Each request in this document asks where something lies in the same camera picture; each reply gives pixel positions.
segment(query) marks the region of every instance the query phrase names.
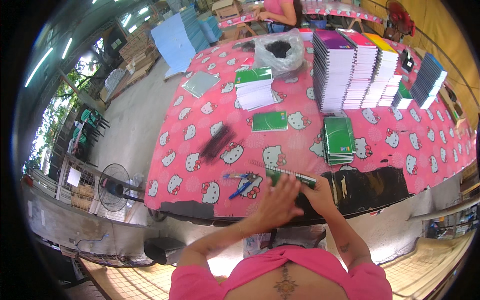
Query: clear plastic bag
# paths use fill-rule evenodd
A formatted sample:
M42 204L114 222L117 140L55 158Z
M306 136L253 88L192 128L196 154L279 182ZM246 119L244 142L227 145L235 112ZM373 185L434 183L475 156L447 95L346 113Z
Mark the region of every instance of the clear plastic bag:
M268 51L266 45L283 40L290 43L291 48L285 58L276 58ZM297 72L304 66L303 38L297 28L288 32L275 33L258 37L255 41L255 62L253 68L272 67L274 78L290 78L297 76Z

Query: blue-handled pliers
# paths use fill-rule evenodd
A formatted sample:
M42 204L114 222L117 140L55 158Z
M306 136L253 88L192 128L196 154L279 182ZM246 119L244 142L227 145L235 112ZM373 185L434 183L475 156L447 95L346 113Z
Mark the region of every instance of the blue-handled pliers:
M243 193L244 190L246 190L257 178L258 174L253 174L253 173L247 173L247 174L225 174L223 175L223 178L246 178L248 181L244 183L236 192L234 192L229 199L233 199Z

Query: pink tablecloth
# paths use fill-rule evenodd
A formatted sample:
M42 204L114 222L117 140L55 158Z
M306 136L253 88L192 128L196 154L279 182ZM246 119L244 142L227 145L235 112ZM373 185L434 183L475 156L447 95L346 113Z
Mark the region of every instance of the pink tablecloth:
M429 110L413 101L407 110L368 108L339 112L352 119L356 157L350 165L328 166L323 159L320 128L323 114L313 100L311 42L305 42L306 71L289 80L272 83L275 97L281 102L254 112L286 110L289 128L286 132L252 133L252 115L235 101L235 71L251 52L232 49L240 41L206 49L192 60L182 85L199 70L216 74L220 82L200 99L178 87L153 154L145 204L158 209L162 202L196 201L214 204L215 216L248 216L256 210L265 187L265 171L250 160L295 171L322 174L340 168L361 172L380 167L403 168L410 193L439 184L468 166L475 157L474 140L462 124L459 130L446 112L444 104L434 102ZM414 78L420 67L411 73ZM218 161L207 164L199 158L200 146L207 142L222 124L237 133L234 141L222 151ZM242 180L223 179L223 174L255 172L260 178L240 197L232 200Z
M341 2L317 2L317 1L302 1L304 14L321 14L344 16L350 18L360 18L363 20L383 23L383 19L370 14L367 10L354 6L351 4ZM232 18L226 21L218 22L218 28L225 28L228 26L240 24L243 22L255 21L252 12L246 12L238 18Z

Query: black fan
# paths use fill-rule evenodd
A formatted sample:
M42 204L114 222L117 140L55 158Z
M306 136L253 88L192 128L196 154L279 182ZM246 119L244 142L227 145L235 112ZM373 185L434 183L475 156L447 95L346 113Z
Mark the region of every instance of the black fan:
M122 165L111 164L103 170L98 183L98 197L107 210L121 210L128 199L143 202L142 199L131 197L130 189L130 177Z

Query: fluorescent light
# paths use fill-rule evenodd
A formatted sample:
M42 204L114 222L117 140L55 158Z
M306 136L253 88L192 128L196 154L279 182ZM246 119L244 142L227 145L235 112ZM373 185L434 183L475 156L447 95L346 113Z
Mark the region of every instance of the fluorescent light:
M38 68L40 68L40 65L47 58L47 56L50 54L50 52L52 52L52 50L53 50L53 48L48 49L48 51L45 53L45 55L42 57L42 59L38 62L38 65L35 67L35 69L33 69L32 74L30 75L27 82L25 83L25 87L28 86L28 84L30 83L30 80L32 80L33 75L35 75L35 72L38 70Z
M140 15L140 14L146 12L147 10L148 10L148 7L144 7L141 10L138 11L138 14Z
M132 14L129 14L127 19L125 20L125 23L123 23L123 27L127 26L128 21L130 21L130 18L132 17Z
M61 59L64 59L65 56L67 55L67 50L68 50L68 47L70 47L70 44L72 43L72 38L70 38L68 40L68 43L67 43L67 47L65 47L65 51L63 52L63 55L61 56Z

